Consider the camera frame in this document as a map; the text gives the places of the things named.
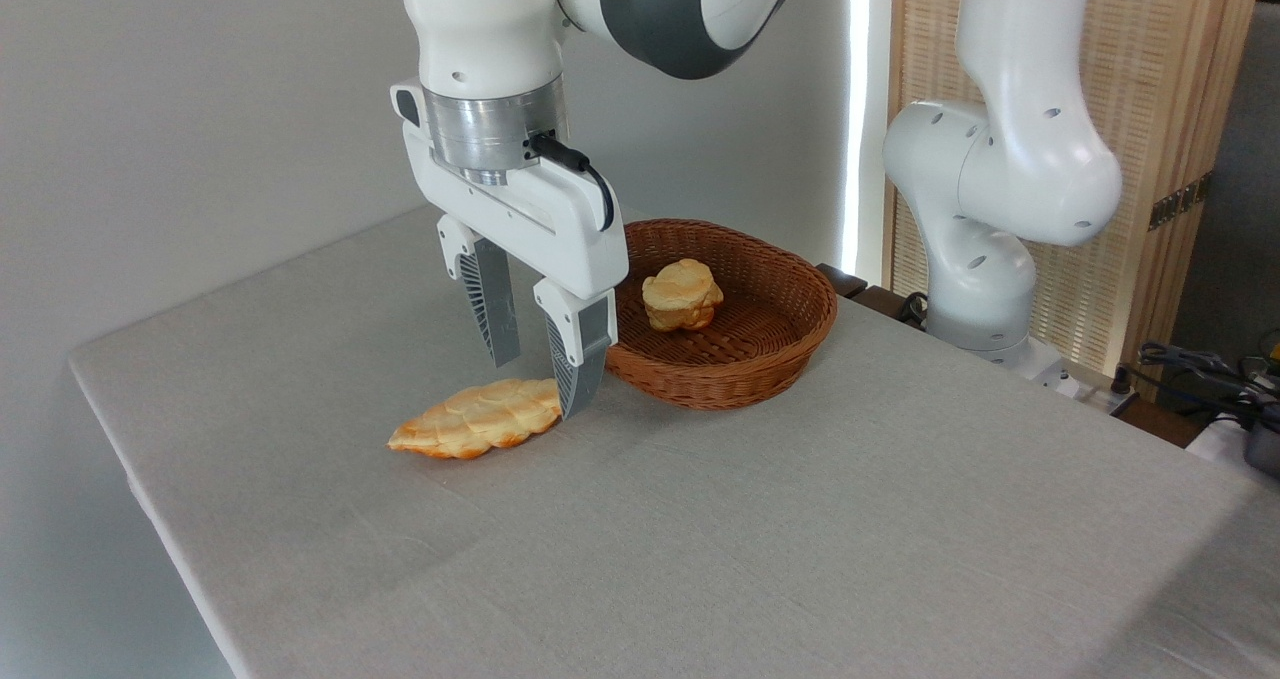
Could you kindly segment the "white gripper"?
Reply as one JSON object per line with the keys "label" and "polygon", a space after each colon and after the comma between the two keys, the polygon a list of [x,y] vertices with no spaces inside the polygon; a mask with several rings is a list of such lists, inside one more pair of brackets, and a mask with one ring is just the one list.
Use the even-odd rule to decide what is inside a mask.
{"label": "white gripper", "polygon": [[436,224],[445,269],[463,286],[495,366],[520,355],[508,254],[547,277],[534,293],[547,314],[562,418],[571,419],[595,397],[618,340],[611,288],[628,274],[621,210],[608,224],[616,202],[599,183],[553,161],[508,170],[504,184],[475,184],[434,156],[422,88],[394,85],[390,96],[417,186],[445,213]]}

